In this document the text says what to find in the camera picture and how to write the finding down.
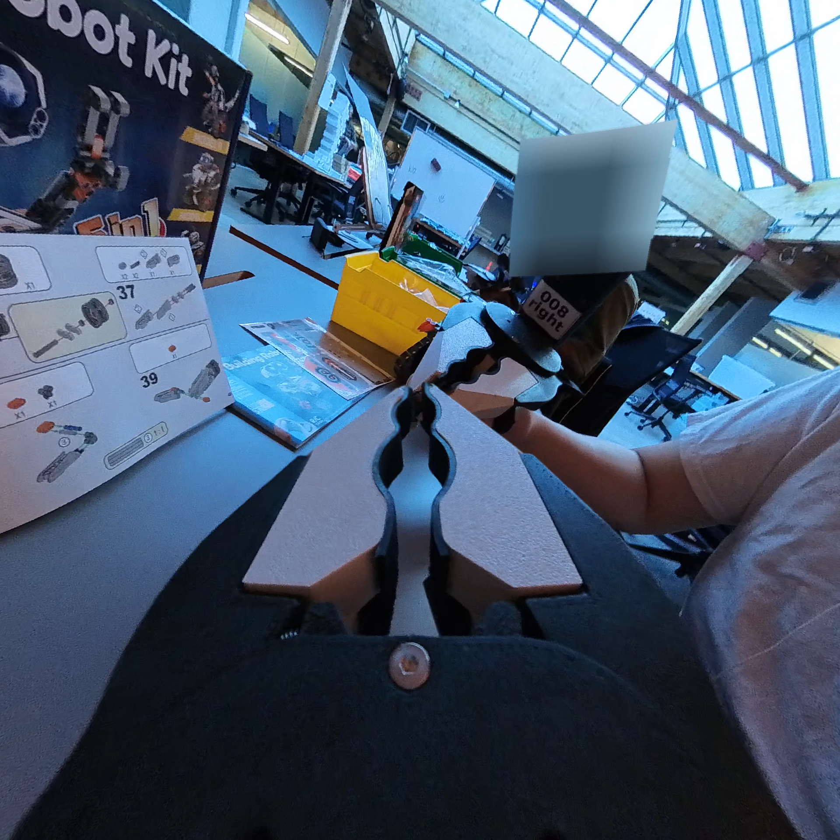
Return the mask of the blue toy car booklet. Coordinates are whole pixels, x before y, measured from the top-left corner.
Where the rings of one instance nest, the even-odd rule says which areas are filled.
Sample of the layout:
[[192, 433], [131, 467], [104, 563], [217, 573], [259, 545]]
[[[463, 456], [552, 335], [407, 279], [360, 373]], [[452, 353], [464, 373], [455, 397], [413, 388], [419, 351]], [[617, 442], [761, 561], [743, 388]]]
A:
[[313, 371], [269, 347], [222, 358], [233, 410], [298, 449], [358, 402], [365, 389], [347, 388], [329, 367]]

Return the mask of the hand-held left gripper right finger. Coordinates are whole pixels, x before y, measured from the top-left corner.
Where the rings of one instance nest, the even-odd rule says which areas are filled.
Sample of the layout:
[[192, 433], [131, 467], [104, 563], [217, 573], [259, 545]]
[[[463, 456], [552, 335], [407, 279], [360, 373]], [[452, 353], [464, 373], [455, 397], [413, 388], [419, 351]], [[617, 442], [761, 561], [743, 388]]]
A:
[[440, 634], [469, 634], [495, 602], [582, 592], [520, 453], [434, 385], [423, 387], [423, 426], [441, 485], [424, 582]]

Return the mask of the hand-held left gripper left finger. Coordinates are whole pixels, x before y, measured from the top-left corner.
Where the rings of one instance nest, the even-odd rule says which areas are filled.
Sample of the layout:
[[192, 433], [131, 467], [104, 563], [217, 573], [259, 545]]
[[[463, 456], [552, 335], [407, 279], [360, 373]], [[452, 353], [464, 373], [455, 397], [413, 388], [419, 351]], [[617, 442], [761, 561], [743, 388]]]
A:
[[330, 602], [349, 629], [388, 633], [398, 551], [389, 487], [413, 416], [404, 386], [313, 450], [245, 574], [247, 592]]

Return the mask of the person's right forearm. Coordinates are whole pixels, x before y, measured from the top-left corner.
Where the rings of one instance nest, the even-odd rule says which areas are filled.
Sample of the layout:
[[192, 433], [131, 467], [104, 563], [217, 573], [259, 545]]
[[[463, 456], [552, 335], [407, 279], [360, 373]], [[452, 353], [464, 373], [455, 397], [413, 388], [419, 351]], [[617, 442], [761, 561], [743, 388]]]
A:
[[625, 448], [517, 408], [503, 437], [536, 457], [615, 530], [659, 534], [710, 526], [677, 442]]

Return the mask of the orange car booklet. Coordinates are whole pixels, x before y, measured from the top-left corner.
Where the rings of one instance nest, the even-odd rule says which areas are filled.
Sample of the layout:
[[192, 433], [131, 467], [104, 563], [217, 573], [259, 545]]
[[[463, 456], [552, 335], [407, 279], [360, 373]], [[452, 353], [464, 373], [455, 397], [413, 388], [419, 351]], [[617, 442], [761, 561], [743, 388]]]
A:
[[241, 323], [240, 327], [345, 400], [392, 381], [391, 374], [309, 318]]

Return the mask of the grey desk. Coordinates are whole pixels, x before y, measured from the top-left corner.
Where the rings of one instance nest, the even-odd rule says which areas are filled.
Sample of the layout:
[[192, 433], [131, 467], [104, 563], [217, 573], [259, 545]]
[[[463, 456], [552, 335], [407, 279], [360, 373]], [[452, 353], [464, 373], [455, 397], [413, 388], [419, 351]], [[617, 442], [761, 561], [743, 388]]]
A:
[[[206, 273], [247, 271], [205, 292], [222, 355], [259, 345], [242, 322], [326, 326], [335, 290], [219, 223]], [[392, 484], [400, 583], [392, 628], [432, 633], [422, 580], [440, 488], [416, 428]], [[150, 605], [195, 547], [291, 461], [261, 428], [225, 411], [71, 504], [2, 535], [1, 837], [9, 838], [86, 730]]]

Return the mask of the open white instruction booklet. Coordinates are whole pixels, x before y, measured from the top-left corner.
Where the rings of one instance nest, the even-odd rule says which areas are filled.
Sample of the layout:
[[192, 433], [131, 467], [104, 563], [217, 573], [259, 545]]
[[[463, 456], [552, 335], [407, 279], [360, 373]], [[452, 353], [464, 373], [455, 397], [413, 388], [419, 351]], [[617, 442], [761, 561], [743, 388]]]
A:
[[1, 530], [232, 405], [186, 238], [2, 234]]

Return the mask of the green plastic bin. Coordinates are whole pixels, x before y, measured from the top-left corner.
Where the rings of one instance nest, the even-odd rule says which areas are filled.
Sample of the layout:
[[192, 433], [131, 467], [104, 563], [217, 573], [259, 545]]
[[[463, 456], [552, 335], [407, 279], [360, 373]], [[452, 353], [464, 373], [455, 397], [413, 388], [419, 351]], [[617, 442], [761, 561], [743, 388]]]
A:
[[395, 261], [428, 279], [462, 279], [461, 260], [415, 234], [406, 234], [397, 245], [380, 248], [379, 257], [385, 262]]

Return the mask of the black tablet stand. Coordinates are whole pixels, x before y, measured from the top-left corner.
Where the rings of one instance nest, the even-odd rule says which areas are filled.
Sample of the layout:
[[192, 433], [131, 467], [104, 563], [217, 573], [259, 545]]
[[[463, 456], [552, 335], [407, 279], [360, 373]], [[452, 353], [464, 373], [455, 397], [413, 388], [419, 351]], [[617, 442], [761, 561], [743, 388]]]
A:
[[328, 247], [337, 248], [341, 253], [353, 253], [377, 249], [381, 241], [382, 234], [378, 229], [367, 224], [326, 222], [317, 217], [311, 226], [310, 244], [325, 259], [339, 255], [338, 251], [328, 253]]

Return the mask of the white whiteboard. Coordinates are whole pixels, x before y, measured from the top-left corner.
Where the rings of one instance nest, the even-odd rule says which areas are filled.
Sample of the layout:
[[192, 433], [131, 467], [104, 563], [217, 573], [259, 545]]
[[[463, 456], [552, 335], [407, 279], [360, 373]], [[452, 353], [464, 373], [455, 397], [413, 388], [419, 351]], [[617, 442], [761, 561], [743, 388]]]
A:
[[408, 182], [423, 191], [417, 215], [464, 249], [495, 179], [436, 134], [416, 130], [393, 178], [394, 199]]

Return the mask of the skylight window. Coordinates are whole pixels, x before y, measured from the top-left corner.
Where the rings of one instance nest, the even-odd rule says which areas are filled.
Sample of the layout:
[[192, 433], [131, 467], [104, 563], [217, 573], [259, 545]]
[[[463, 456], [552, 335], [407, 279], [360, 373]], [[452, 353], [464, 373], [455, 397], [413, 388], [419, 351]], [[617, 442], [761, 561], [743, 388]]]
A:
[[[805, 182], [839, 174], [839, 2], [572, 1], [620, 46]], [[738, 190], [781, 177], [549, 2], [481, 6]]]

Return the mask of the blue robot kit box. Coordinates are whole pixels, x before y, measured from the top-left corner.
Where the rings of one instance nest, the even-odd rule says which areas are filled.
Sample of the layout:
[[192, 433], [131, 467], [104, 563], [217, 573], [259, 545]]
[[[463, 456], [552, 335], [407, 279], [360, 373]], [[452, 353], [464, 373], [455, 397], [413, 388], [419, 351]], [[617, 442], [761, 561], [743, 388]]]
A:
[[182, 238], [204, 273], [246, 2], [2, 1], [3, 233]]

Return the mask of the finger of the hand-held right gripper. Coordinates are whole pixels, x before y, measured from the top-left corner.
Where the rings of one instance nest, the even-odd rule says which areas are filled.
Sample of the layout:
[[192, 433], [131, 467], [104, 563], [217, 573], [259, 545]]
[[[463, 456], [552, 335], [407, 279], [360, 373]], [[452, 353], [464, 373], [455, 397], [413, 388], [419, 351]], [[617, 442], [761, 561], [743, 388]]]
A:
[[483, 421], [498, 418], [519, 403], [543, 398], [549, 379], [515, 360], [501, 360], [496, 373], [483, 373], [471, 383], [459, 384], [450, 397]]
[[451, 393], [457, 385], [472, 382], [476, 367], [488, 356], [493, 339], [481, 321], [486, 305], [452, 307], [434, 341], [407, 386], [418, 392], [426, 382]]

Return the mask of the yellow plastic bin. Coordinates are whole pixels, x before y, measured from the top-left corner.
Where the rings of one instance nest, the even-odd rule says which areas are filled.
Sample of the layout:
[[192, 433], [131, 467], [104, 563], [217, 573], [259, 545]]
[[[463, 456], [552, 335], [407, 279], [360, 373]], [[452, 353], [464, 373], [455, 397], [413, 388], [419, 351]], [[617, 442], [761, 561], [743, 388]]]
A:
[[331, 320], [362, 338], [400, 355], [427, 336], [458, 304], [458, 296], [375, 251], [344, 262]]

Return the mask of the colourful standing box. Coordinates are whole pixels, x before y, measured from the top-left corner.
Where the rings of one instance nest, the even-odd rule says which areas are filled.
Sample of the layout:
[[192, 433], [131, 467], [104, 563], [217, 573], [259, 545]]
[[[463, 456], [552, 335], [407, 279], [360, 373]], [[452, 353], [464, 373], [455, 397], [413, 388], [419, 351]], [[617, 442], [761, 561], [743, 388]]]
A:
[[405, 184], [402, 199], [393, 213], [381, 242], [380, 256], [384, 256], [389, 248], [395, 251], [403, 249], [404, 239], [411, 231], [423, 197], [424, 191], [419, 186], [412, 182]]

